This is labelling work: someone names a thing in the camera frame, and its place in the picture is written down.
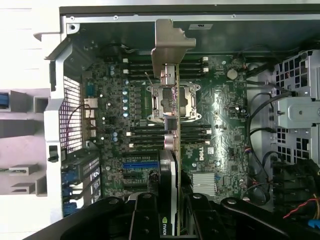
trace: label sticker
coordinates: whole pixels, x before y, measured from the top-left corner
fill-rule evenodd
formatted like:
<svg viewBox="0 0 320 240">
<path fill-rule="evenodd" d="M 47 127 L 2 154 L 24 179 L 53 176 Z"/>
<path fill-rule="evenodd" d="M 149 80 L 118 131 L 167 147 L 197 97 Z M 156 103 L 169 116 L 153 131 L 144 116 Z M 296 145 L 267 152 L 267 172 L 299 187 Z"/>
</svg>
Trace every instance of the label sticker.
<svg viewBox="0 0 320 240">
<path fill-rule="evenodd" d="M 210 30 L 213 24 L 190 24 L 189 30 Z"/>
<path fill-rule="evenodd" d="M 213 147 L 208 147 L 208 154 L 214 154 L 215 149 Z"/>
</svg>

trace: red cable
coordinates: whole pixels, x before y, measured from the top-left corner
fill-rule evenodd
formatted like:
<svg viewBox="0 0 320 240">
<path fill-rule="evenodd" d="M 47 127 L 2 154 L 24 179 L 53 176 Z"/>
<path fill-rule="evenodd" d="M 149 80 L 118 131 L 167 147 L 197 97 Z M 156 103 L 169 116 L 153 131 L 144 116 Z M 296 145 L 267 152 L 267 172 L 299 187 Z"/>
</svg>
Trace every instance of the red cable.
<svg viewBox="0 0 320 240">
<path fill-rule="evenodd" d="M 285 215 L 283 218 L 286 219 L 287 217 L 289 217 L 291 214 L 297 212 L 301 207 L 307 205 L 309 202 L 312 202 L 312 201 L 318 201 L 317 198 L 311 198 L 307 201 L 305 201 L 304 203 L 300 204 L 296 209 L 293 209 L 291 210 L 287 215 Z"/>
</svg>

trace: computer motherboard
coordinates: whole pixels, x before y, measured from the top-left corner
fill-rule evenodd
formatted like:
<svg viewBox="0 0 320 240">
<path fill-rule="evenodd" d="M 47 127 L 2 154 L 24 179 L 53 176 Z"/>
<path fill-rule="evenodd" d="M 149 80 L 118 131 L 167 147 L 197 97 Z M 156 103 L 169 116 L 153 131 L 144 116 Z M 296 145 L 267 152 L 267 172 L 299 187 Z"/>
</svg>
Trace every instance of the computer motherboard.
<svg viewBox="0 0 320 240">
<path fill-rule="evenodd" d="M 181 159 L 193 191 L 216 202 L 247 189 L 246 76 L 232 55 L 186 55 L 179 65 Z M 155 79 L 150 56 L 97 60 L 84 74 L 86 137 L 101 150 L 103 196 L 148 189 L 164 148 L 172 92 Z"/>
</svg>

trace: cpu socket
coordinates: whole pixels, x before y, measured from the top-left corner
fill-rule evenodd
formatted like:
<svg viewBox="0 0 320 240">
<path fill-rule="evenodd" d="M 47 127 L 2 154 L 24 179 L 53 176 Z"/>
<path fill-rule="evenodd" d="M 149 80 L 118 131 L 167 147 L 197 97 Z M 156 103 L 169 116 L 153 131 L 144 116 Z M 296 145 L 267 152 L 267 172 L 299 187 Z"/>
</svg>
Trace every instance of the cpu socket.
<svg viewBox="0 0 320 240">
<path fill-rule="evenodd" d="M 171 115 L 173 112 L 172 88 L 160 84 L 153 84 L 146 88 L 151 93 L 152 115 L 147 119 L 156 123 L 164 122 L 164 115 Z M 197 113 L 196 92 L 200 90 L 198 84 L 191 82 L 180 83 L 180 119 L 182 122 L 193 122 L 201 119 Z"/>
</svg>

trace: green circuit board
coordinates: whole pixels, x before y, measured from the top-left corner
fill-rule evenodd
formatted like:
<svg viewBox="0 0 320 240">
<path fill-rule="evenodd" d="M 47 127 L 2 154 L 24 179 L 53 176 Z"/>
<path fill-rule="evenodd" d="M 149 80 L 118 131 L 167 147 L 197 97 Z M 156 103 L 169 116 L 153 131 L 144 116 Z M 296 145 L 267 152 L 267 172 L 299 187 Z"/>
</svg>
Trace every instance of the green circuit board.
<svg viewBox="0 0 320 240">
<path fill-rule="evenodd" d="M 201 115 L 197 120 L 182 121 L 182 168 L 195 183 L 195 191 L 205 189 L 217 202 L 240 197 L 247 188 L 247 159 L 240 163 L 247 143 L 248 117 L 243 65 L 232 55 L 186 55 L 180 65 L 182 85 L 199 86 L 196 112 Z M 227 77 L 230 69 L 237 70 L 234 80 Z M 150 120 L 154 101 L 150 89 L 159 83 L 153 78 L 150 56 L 128 56 L 125 63 L 111 57 L 97 60 L 87 70 L 84 83 L 85 98 L 98 103 L 94 109 L 96 132 L 87 137 L 94 137 L 101 146 L 103 195 L 125 198 L 145 191 L 148 174 L 156 167 L 128 168 L 124 163 L 153 163 L 157 150 L 164 147 L 161 134 L 143 134 L 164 129 L 162 123 Z M 189 104 L 185 98 L 180 102 Z M 172 107 L 170 102 L 162 103 Z M 141 138 L 137 140 L 132 133 L 141 134 Z"/>
</svg>

